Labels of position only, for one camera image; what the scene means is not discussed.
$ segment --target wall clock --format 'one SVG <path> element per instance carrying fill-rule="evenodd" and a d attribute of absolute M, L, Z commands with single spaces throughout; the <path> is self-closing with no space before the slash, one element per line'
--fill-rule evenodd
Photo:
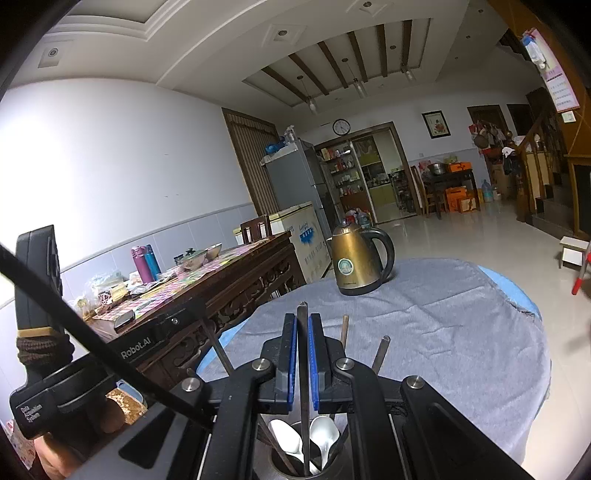
<path fill-rule="evenodd" d="M 333 132 L 337 135 L 346 135 L 351 131 L 351 125 L 347 120 L 339 118 L 333 123 Z"/>

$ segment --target round table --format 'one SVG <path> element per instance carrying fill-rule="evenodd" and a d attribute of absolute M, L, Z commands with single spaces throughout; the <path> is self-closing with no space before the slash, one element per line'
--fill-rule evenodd
<path fill-rule="evenodd" d="M 400 260 L 389 282 L 357 297 L 340 294 L 334 278 L 326 278 L 262 305 L 222 340 L 237 367 L 281 335 L 285 313 L 295 313 L 301 301 L 320 313 L 325 335 L 334 338 L 348 314 L 347 356 L 371 365 L 380 338 L 389 335 L 380 376 L 421 375 L 521 463 L 550 385 L 550 355 L 536 306 L 508 279 L 483 270 L 447 258 Z M 197 373 L 206 381 L 226 376 L 217 358 L 204 359 Z M 296 388 L 286 421 L 298 416 Z"/>

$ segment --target wooden chair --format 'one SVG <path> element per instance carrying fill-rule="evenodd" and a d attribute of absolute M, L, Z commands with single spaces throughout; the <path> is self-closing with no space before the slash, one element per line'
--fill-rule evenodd
<path fill-rule="evenodd" d="M 265 225 L 265 236 L 271 235 L 271 221 L 268 215 L 261 215 L 260 217 L 253 218 L 247 222 L 240 224 L 240 230 L 242 231 L 242 240 L 245 245 L 256 242 L 263 238 L 261 225 Z M 248 232 L 251 234 L 251 239 L 248 239 Z"/>
<path fill-rule="evenodd" d="M 421 195 L 421 200 L 423 204 L 423 215 L 426 215 L 429 218 L 429 210 L 431 207 L 437 209 L 437 205 L 435 202 L 439 202 L 440 205 L 443 206 L 443 211 L 448 212 L 449 209 L 447 207 L 447 203 L 445 201 L 445 195 L 437 192 L 437 193 L 427 193 L 425 191 L 425 185 L 423 185 L 423 181 L 421 176 L 418 173 L 418 168 L 416 165 L 410 167 L 411 171 L 413 172 L 414 181 L 417 183 L 419 194 Z"/>

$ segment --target wooden ceiling beam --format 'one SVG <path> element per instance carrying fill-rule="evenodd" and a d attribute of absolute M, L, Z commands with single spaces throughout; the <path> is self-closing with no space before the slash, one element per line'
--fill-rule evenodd
<path fill-rule="evenodd" d="M 314 75 L 314 72 L 310 70 L 308 65 L 305 64 L 304 60 L 302 60 L 297 53 L 292 53 L 290 55 L 290 58 L 291 61 L 293 61 L 293 63 L 295 63 L 299 68 L 301 68 L 301 71 L 304 72 L 308 76 L 308 78 L 312 80 L 312 82 L 314 82 L 314 85 L 316 85 L 324 95 L 329 94 L 329 91 L 326 89 L 326 87 L 322 85 L 322 82 L 318 79 L 316 75 Z"/>
<path fill-rule="evenodd" d="M 361 79 L 365 83 L 368 81 L 368 74 L 365 71 L 365 65 L 363 63 L 363 57 L 361 56 L 361 50 L 359 48 L 359 43 L 357 42 L 357 37 L 355 37 L 355 32 L 347 32 L 347 36 L 349 37 L 351 48 L 353 48 L 353 53 L 355 54 L 355 60 L 357 61 L 357 66 L 359 67 Z"/>
<path fill-rule="evenodd" d="M 388 76 L 388 56 L 386 55 L 386 29 L 384 24 L 376 25 L 375 32 L 378 35 L 379 65 L 382 69 L 382 77 Z"/>
<path fill-rule="evenodd" d="M 413 21 L 405 20 L 402 22 L 402 55 L 400 57 L 400 66 L 408 67 L 408 54 L 410 53 L 410 37 L 413 34 Z"/>
<path fill-rule="evenodd" d="M 343 88 L 349 88 L 349 85 L 347 84 L 347 81 L 345 80 L 343 72 L 340 71 L 339 64 L 336 63 L 335 58 L 332 56 L 332 53 L 329 50 L 329 46 L 323 41 L 319 41 L 318 46 L 322 50 L 322 53 L 326 57 L 326 60 L 329 61 L 330 66 L 333 67 L 333 70 L 335 71 L 336 76 L 339 78 L 340 84 L 343 86 Z"/>
<path fill-rule="evenodd" d="M 271 77 L 271 78 L 275 79 L 276 81 L 278 81 L 285 88 L 287 88 L 291 93 L 297 95 L 304 102 L 306 102 L 308 100 L 308 97 L 306 95 L 304 95 L 294 85 L 292 85 L 288 80 L 286 80 L 283 75 L 277 73 L 271 67 L 264 67 L 264 68 L 261 69 L 261 71 L 262 72 L 265 72 L 269 77 Z"/>

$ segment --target blue gripper pad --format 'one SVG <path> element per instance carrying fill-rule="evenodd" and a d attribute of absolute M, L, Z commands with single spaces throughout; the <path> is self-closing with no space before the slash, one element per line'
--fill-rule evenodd
<path fill-rule="evenodd" d="M 294 392 L 296 391 L 296 345 L 297 345 L 297 319 L 293 317 L 293 326 L 291 331 L 291 345 L 290 345 L 290 370 L 288 374 L 288 390 L 287 390 L 287 405 L 289 411 L 294 405 Z"/>
<path fill-rule="evenodd" d="M 312 315 L 308 317 L 308 353 L 310 368 L 310 388 L 312 390 L 312 405 L 314 410 L 318 411 L 320 398 L 318 394 L 318 365 L 316 363 L 316 347 L 314 345 L 314 327 L 312 324 Z"/>

